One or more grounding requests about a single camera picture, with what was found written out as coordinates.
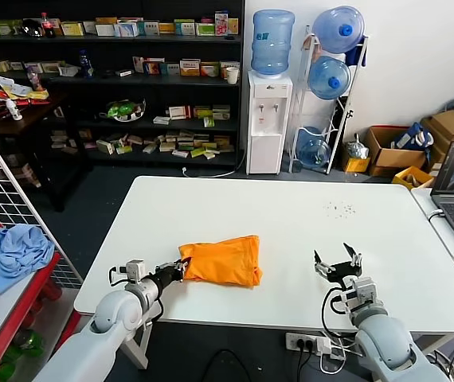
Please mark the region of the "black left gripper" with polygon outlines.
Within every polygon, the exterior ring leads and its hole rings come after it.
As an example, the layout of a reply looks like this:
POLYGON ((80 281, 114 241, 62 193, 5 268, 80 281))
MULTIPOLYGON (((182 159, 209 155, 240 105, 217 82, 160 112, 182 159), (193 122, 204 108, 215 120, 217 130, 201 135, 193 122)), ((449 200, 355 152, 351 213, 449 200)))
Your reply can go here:
POLYGON ((158 287, 168 287, 172 282, 182 283, 186 279, 185 269, 189 266, 190 257, 177 259, 174 262, 164 263, 161 267, 155 268, 151 279, 158 287))

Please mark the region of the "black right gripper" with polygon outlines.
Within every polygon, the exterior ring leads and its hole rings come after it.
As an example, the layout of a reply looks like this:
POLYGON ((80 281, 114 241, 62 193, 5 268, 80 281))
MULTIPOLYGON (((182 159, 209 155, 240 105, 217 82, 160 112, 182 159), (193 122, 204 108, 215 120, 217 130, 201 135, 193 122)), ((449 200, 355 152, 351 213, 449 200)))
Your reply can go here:
POLYGON ((314 251, 314 268, 321 276, 326 276, 330 283, 344 284, 348 276, 359 277, 362 273, 362 255, 357 253, 353 247, 344 243, 344 248, 349 254, 351 261, 328 265, 324 263, 317 251, 314 251))

